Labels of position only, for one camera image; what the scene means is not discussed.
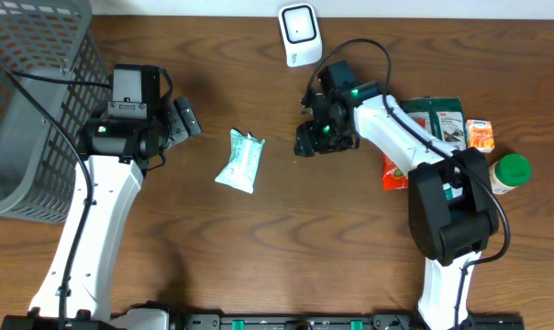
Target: gray plastic basket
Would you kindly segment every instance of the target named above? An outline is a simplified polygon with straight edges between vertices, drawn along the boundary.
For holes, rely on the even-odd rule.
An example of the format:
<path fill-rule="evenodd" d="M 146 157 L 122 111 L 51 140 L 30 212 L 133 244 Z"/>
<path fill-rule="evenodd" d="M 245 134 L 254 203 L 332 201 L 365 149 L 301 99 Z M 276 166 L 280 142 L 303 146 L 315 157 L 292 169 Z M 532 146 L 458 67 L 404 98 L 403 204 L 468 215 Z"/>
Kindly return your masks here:
<path fill-rule="evenodd" d="M 6 70 L 106 83 L 88 27 L 86 0 L 0 0 L 0 215 L 66 219 L 75 158 L 65 141 L 6 77 Z M 110 91 L 18 78 L 73 136 Z"/>

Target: wooden table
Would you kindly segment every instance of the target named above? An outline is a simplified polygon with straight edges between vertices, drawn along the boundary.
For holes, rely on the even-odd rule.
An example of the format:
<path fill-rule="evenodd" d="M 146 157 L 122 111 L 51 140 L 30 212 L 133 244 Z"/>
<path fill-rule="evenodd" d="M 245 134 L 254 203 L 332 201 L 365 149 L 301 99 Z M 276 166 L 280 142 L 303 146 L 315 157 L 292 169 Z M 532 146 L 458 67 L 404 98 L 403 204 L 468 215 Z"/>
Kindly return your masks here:
<path fill-rule="evenodd" d="M 497 146 L 534 175 L 500 201 L 513 242 L 474 271 L 469 307 L 521 313 L 554 329 L 554 22 L 321 19 L 325 51 L 366 37 L 389 47 L 393 94 L 460 96 L 467 117 L 493 122 Z M 312 67 L 287 68 L 276 18 L 97 16 L 108 66 L 166 68 L 204 134 L 150 173 L 127 220 L 113 279 L 115 312 L 158 300 L 227 314 L 372 313 L 412 309 L 423 261 L 406 223 L 406 191 L 382 190 L 382 154 L 297 158 L 299 99 Z M 369 45 L 340 52 L 363 81 L 382 80 Z M 267 139 L 252 195 L 214 183 L 229 130 Z M 25 314 L 61 225 L 0 219 L 0 323 Z M 485 255 L 501 246 L 492 238 Z"/>

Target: red package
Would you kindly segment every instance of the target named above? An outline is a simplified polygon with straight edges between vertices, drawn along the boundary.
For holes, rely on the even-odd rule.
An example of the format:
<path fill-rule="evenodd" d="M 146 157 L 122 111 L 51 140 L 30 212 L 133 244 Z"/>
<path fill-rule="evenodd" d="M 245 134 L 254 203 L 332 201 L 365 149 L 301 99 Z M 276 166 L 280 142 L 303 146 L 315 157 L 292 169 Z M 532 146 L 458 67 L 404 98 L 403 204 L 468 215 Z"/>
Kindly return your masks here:
<path fill-rule="evenodd" d="M 415 121 L 421 126 L 426 127 L 424 118 L 417 118 Z M 395 166 L 385 154 L 383 154 L 383 189 L 385 191 L 407 188 L 407 178 Z"/>

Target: wet wipes package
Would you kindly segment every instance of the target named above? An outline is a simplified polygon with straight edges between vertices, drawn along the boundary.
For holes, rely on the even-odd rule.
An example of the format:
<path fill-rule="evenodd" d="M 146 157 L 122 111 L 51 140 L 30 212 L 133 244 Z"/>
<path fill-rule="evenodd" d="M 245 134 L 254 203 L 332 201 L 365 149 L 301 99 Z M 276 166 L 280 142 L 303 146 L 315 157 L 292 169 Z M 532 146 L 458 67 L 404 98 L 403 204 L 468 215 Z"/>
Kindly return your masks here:
<path fill-rule="evenodd" d="M 236 129 L 232 129 L 230 144 L 232 151 L 228 165 L 218 174 L 216 182 L 252 193 L 265 140 L 258 141 L 251 134 L 244 136 Z"/>

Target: black cable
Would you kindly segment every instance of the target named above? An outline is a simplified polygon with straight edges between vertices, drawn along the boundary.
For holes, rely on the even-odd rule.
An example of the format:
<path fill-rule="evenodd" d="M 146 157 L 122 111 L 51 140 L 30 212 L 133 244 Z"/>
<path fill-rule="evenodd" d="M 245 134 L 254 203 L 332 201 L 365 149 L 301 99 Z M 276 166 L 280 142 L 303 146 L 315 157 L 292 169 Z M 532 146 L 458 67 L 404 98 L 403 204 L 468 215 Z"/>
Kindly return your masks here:
<path fill-rule="evenodd" d="M 159 151 L 159 157 L 161 157 L 161 164 L 155 165 L 149 168 L 147 171 L 153 171 L 155 169 L 158 169 L 159 167 L 165 166 L 165 163 L 167 162 L 167 157 L 165 156 L 165 151 L 163 149 Z"/>
<path fill-rule="evenodd" d="M 403 129 L 405 129 L 412 136 L 414 136 L 414 138 L 417 139 L 420 143 L 422 143 L 426 148 L 434 151 L 434 153 L 438 154 L 444 160 L 447 160 L 450 163 L 452 163 L 452 165 L 454 165 L 454 167 L 459 169 L 462 174 L 468 176 L 477 185 L 479 185 L 481 187 L 481 189 L 487 194 L 487 196 L 489 196 L 489 198 L 492 200 L 493 204 L 495 205 L 495 208 L 497 209 L 497 213 L 501 217 L 502 223 L 504 225 L 504 244 L 503 244 L 502 248 L 499 250 L 499 252 L 497 252 L 495 255 L 490 256 L 488 258 L 481 258 L 481 259 L 478 259 L 478 260 L 467 261 L 462 266 L 461 276 L 460 276 L 460 284 L 459 284 L 459 291 L 458 291 L 458 294 L 457 294 L 457 301 L 456 301 L 456 304 L 455 304 L 455 307 L 454 307 L 455 308 L 454 329 L 456 330 L 459 326 L 459 308 L 460 308 L 460 301 L 462 299 L 462 291 L 463 291 L 463 288 L 464 288 L 464 281 L 465 281 L 466 276 L 469 274 L 469 272 L 467 271 L 467 268 L 470 267 L 470 266 L 473 266 L 473 265 L 481 265 L 483 263 L 496 261 L 497 259 L 499 259 L 499 258 L 501 258 L 505 255 L 505 253 L 507 252 L 507 249 L 509 248 L 510 242 L 511 242 L 511 232 L 510 232 L 510 228 L 509 228 L 509 221 L 507 220 L 507 216 L 505 215 L 504 208 L 501 206 L 501 204 L 499 203 L 499 201 L 497 200 L 497 198 L 495 197 L 495 195 L 491 191 L 491 188 L 488 187 L 477 174 L 475 174 L 474 172 L 472 172 L 469 169 L 467 169 L 466 167 L 464 167 L 460 162 L 453 159 L 451 156 L 445 154 L 440 149 L 434 147 L 434 145 L 432 144 L 431 141 L 427 141 L 425 138 L 423 138 L 419 134 L 417 134 L 409 125 L 407 125 L 402 119 L 400 119 L 397 116 L 397 114 L 394 112 L 394 110 L 387 104 L 387 91 L 388 91 L 388 88 L 389 88 L 389 81 L 391 80 L 392 61 L 391 61 L 391 56 L 389 55 L 389 52 L 387 51 L 387 49 L 382 44 L 380 44 L 379 42 L 377 42 L 375 40 L 368 39 L 368 38 L 355 38 L 355 39 L 343 42 L 342 44 L 340 44 L 336 48 L 334 48 L 332 51 L 330 51 L 326 55 L 326 57 L 318 63 L 316 69 L 312 73 L 312 77 L 310 78 L 310 81 L 307 85 L 307 89 L 305 91 L 305 96 L 302 99 L 302 105 L 307 106 L 307 104 L 305 104 L 305 102 L 307 103 L 307 101 L 309 100 L 309 95 L 312 92 L 312 82 L 314 81 L 314 79 L 317 75 L 317 72 L 318 72 L 319 68 L 322 66 L 322 64 L 326 60 L 328 60 L 335 52 L 339 51 L 340 49 L 342 49 L 343 47 L 345 47 L 345 46 L 347 46 L 351 43 L 357 43 L 357 42 L 365 42 L 365 43 L 370 43 L 372 45 L 375 45 L 380 50 L 382 50 L 383 54 L 385 54 L 385 57 L 387 58 L 387 76 L 385 78 L 385 84 L 384 84 L 383 89 L 382 89 L 382 100 L 383 100 L 383 105 L 385 106 L 385 110 L 387 110 L 387 113 L 389 114 L 389 116 L 391 116 L 397 122 L 397 124 L 399 124 Z"/>
<path fill-rule="evenodd" d="M 72 266 L 73 266 L 73 260 L 75 259 L 75 252 L 77 251 L 77 247 L 79 246 L 79 241 L 82 237 L 83 227 L 85 226 L 85 222 L 87 220 L 87 215 L 90 210 L 90 206 L 92 205 L 92 200 L 94 198 L 94 186 L 92 185 L 92 179 L 90 177 L 90 172 L 87 170 L 87 167 L 85 166 L 85 163 L 82 160 L 82 157 L 80 156 L 79 152 L 77 151 L 77 148 L 75 147 L 75 140 L 72 136 L 67 133 L 65 128 L 55 118 L 52 117 L 52 115 L 45 110 L 42 105 L 35 100 L 32 95 L 27 92 L 27 90 L 20 84 L 20 82 L 17 81 L 17 79 L 14 77 L 13 74 L 10 72 L 7 73 L 8 78 L 14 84 L 14 86 L 18 89 L 18 91 L 24 95 L 24 97 L 27 98 L 27 100 L 40 112 L 40 114 L 48 121 L 50 124 L 57 130 L 57 132 L 65 139 L 65 142 L 67 143 L 67 146 L 73 150 L 73 155 L 75 156 L 75 159 L 77 162 L 79 162 L 80 167 L 82 169 L 83 177 L 85 178 L 85 185 L 87 186 L 87 196 L 85 197 L 85 201 L 83 201 L 83 212 L 82 212 L 82 218 L 79 222 L 79 225 L 77 226 L 77 231 L 75 231 L 75 236 L 73 237 L 72 241 L 72 247 L 69 251 L 69 255 L 67 256 L 67 261 L 65 262 L 65 268 L 63 270 L 63 278 L 61 281 L 61 286 L 59 288 L 59 329 L 65 330 L 65 317 L 67 314 L 66 311 L 66 297 L 69 292 L 69 279 L 71 277 L 72 273 Z"/>
<path fill-rule="evenodd" d="M 24 73 L 24 72 L 20 72 L 20 71 L 14 71 L 14 70 L 12 70 L 11 72 L 12 72 L 12 74 L 17 75 L 17 76 L 21 76 L 21 77 L 25 77 L 25 78 L 29 78 L 29 79 L 34 79 L 34 80 L 38 80 L 38 81 L 46 82 L 46 83 L 62 83 L 62 84 L 70 84 L 70 85 L 97 86 L 97 87 L 112 89 L 112 86 L 110 86 L 108 83 L 103 83 L 103 82 L 74 82 L 74 81 L 66 81 L 66 80 L 42 77 L 42 76 L 38 76 L 38 75 L 30 74 L 30 73 Z"/>

